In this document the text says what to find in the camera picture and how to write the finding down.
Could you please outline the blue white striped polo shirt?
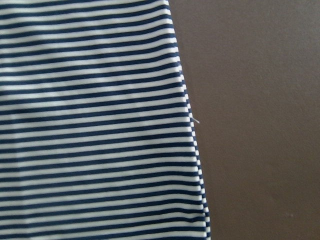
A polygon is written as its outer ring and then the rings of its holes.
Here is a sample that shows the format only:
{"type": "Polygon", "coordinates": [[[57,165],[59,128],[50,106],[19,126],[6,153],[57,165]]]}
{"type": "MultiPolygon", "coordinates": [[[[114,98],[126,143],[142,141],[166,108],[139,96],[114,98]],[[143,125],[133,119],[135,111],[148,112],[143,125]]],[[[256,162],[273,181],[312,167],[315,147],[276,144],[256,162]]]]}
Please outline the blue white striped polo shirt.
{"type": "Polygon", "coordinates": [[[167,0],[1,1],[0,237],[210,238],[167,0]]]}

